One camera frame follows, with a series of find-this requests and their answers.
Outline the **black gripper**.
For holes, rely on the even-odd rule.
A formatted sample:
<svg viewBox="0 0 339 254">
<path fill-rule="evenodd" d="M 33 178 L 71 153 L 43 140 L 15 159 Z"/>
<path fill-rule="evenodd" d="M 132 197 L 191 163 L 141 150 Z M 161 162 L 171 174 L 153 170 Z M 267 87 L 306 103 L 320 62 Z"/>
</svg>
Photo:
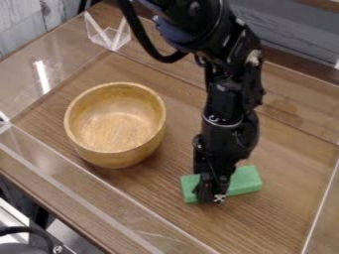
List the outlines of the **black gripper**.
<svg viewBox="0 0 339 254">
<path fill-rule="evenodd" d="M 257 138 L 259 125 L 255 115 L 247 115 L 233 125 L 220 125 L 203 118 L 201 132 L 192 142 L 193 174 L 199 175 L 192 193 L 199 202 L 225 201 L 229 176 L 236 170 L 236 163 L 249 157 Z"/>
</svg>

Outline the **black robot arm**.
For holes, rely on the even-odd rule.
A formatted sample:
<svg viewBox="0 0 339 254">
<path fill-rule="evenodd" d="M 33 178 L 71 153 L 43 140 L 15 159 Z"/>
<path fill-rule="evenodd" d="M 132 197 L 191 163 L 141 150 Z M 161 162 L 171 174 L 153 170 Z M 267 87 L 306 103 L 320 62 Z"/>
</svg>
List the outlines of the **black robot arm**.
<svg viewBox="0 0 339 254">
<path fill-rule="evenodd" d="M 228 0 L 116 0 L 133 36 L 151 57 L 172 64 L 187 55 L 204 69 L 207 102 L 192 140 L 192 189 L 219 203 L 231 190 L 237 162 L 259 139 L 255 109 L 263 103 L 260 39 Z"/>
</svg>

